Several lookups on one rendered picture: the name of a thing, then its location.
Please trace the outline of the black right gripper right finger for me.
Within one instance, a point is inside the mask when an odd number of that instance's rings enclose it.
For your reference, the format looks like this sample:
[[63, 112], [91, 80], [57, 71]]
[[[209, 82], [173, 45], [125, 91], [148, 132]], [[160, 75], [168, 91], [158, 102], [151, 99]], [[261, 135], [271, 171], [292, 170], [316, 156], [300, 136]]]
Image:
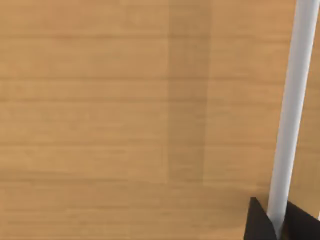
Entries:
[[288, 201], [280, 240], [320, 240], [320, 220]]

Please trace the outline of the wooden door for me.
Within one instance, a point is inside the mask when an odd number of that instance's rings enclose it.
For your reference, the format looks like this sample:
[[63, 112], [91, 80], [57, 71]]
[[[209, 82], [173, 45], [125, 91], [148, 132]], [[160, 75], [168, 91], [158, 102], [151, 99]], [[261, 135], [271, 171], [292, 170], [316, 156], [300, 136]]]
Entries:
[[243, 240], [295, 6], [0, 0], [0, 240]]

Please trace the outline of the long metal handle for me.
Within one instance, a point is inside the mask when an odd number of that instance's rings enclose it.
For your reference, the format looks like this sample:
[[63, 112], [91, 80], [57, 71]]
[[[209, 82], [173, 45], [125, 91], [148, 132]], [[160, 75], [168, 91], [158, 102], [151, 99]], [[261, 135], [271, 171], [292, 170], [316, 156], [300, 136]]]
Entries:
[[281, 238], [289, 198], [320, 0], [296, 0], [267, 204]]

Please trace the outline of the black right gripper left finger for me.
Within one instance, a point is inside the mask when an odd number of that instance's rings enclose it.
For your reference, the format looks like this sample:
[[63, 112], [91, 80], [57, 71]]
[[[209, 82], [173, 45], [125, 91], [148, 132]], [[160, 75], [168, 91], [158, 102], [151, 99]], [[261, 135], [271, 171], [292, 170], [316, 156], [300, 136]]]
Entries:
[[256, 197], [249, 200], [243, 240], [278, 240], [272, 222]]

